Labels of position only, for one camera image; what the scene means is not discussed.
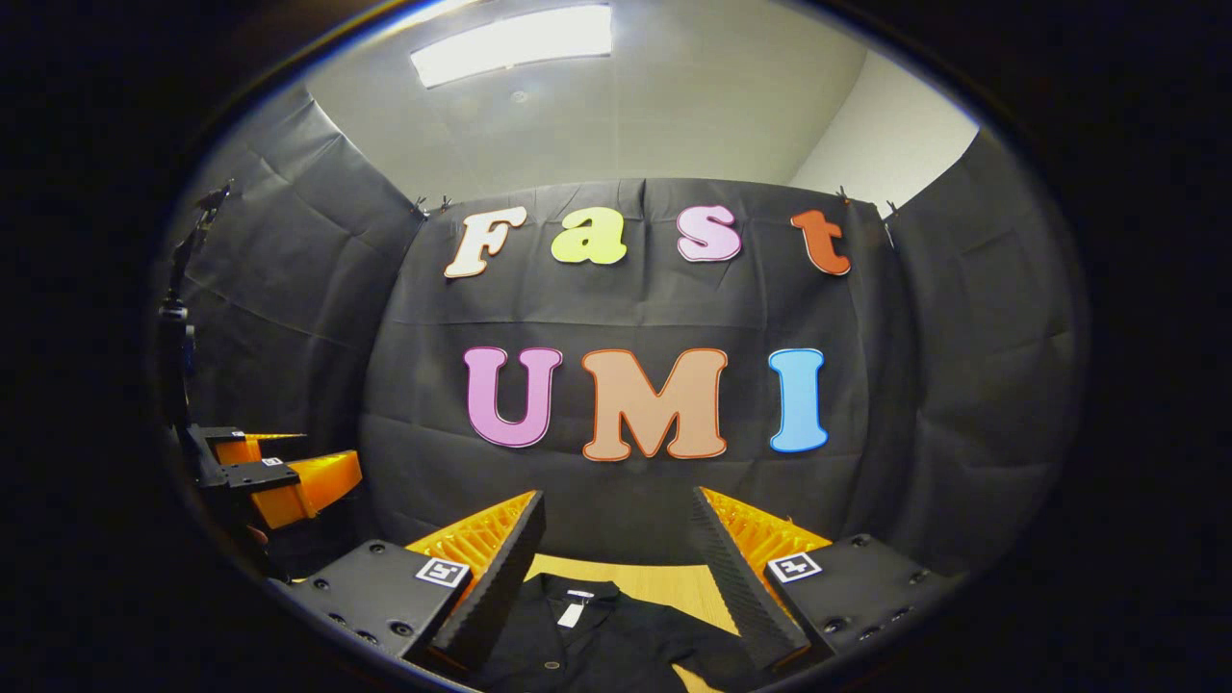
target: white wall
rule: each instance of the white wall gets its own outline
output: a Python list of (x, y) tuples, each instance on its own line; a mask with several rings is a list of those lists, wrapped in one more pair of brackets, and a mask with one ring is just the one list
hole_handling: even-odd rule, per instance
[(902, 205), (966, 152), (978, 125), (945, 96), (869, 51), (860, 76), (813, 152), (791, 179), (793, 187)]

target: ceiling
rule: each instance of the ceiling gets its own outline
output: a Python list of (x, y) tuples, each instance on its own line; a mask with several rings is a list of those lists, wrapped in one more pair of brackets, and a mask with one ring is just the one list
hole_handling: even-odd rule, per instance
[(610, 0), (612, 54), (425, 89), (411, 51), (585, 0), (488, 0), (340, 52), (307, 79), (408, 197), (453, 201), (612, 178), (787, 184), (851, 91), (865, 48), (771, 0)]

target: blue letter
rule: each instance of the blue letter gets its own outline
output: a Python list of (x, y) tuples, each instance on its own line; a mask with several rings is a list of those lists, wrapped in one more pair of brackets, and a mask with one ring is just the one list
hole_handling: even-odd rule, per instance
[(782, 423), (770, 439), (780, 453), (803, 453), (825, 445), (817, 404), (817, 371), (825, 358), (817, 349), (780, 349), (770, 354), (770, 369), (782, 385)]

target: black fabric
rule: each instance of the black fabric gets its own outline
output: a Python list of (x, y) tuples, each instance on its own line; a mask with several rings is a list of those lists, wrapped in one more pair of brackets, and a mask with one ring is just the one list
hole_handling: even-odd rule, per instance
[(1087, 337), (1066, 224), (981, 132), (888, 227), (923, 382), (887, 539), (934, 570), (984, 567), (1046, 497), (1077, 424)]
[[(557, 625), (569, 589), (589, 592), (577, 625)], [(492, 656), (464, 683), (490, 693), (684, 692), (678, 663), (721, 691), (763, 682), (740, 639), (612, 582), (540, 573), (522, 583)]]
[[(357, 446), (368, 355), (421, 217), (315, 101), (291, 90), (241, 123), (186, 195), (234, 179), (184, 286), (195, 420)], [(191, 228), (180, 205), (171, 243)]]
[[(731, 261), (689, 263), (676, 250), (676, 216), (724, 205), (743, 250)], [(472, 213), (525, 206), (527, 221), (478, 275), (447, 280)], [(606, 206), (625, 217), (627, 255), (615, 265), (564, 264), (551, 254), (561, 219)], [(790, 218), (821, 210), (839, 224), (845, 276), (808, 260)], [(541, 551), (618, 562), (695, 564), (687, 540), (690, 490), (707, 486), (822, 535), (888, 528), (910, 450), (914, 342), (898, 260), (872, 205), (774, 185), (715, 180), (620, 180), (556, 185), (460, 203), (434, 216), (407, 253), (368, 370), (361, 416), (365, 474), (386, 535), (411, 541), (526, 488), (546, 493)], [(482, 439), (467, 414), (472, 346), (510, 354), (499, 409), (525, 413), (517, 354), (564, 355), (553, 375), (552, 418), (537, 444)], [(728, 449), (679, 460), (634, 446), (621, 462), (594, 462), (594, 380), (580, 359), (628, 349), (655, 387), (681, 351), (728, 355), (719, 380), (719, 429)], [(780, 385), (766, 359), (816, 348), (822, 423), (829, 441), (780, 454)]]

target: yellow letter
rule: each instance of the yellow letter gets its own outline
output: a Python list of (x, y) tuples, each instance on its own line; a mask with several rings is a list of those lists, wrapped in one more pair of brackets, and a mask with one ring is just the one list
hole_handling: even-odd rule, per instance
[(590, 260), (596, 265), (610, 265), (625, 256), (628, 248), (620, 242), (625, 231), (625, 217), (607, 207), (588, 207), (569, 212), (561, 221), (564, 227), (552, 240), (552, 256), (562, 263)]

